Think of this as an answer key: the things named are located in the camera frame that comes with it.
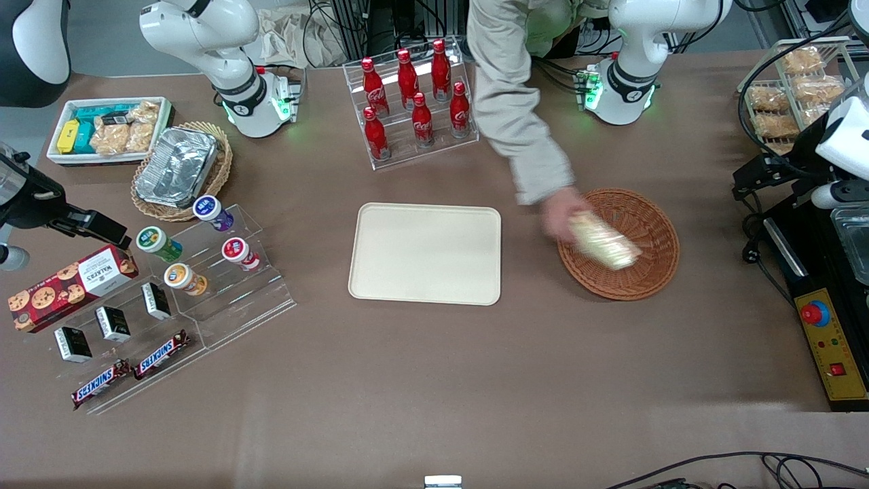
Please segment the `person's bare hand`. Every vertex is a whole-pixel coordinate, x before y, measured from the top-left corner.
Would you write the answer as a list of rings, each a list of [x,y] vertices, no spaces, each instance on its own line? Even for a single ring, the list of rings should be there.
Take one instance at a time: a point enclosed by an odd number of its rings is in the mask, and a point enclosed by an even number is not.
[[[539,210],[543,231],[549,238],[576,245],[571,220],[578,213],[592,213],[595,209],[574,186],[565,186],[544,199]]]

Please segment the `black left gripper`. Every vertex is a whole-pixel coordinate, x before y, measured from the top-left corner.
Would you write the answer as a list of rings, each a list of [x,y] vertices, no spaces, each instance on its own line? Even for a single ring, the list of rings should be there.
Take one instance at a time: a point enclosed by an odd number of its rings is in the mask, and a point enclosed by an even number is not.
[[[794,194],[800,197],[828,182],[828,164],[805,151],[764,151],[762,157],[754,157],[733,171],[732,178],[733,199],[780,185],[796,185]]]

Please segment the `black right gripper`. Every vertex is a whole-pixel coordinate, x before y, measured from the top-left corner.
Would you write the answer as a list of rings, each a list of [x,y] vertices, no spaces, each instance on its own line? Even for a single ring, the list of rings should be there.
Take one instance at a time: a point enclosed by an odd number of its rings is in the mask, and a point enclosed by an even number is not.
[[[68,211],[65,190],[32,167],[27,153],[2,155],[2,185],[10,184],[10,196],[2,197],[1,223],[18,229],[49,227],[67,236],[87,236],[128,250],[127,227],[96,211]]]

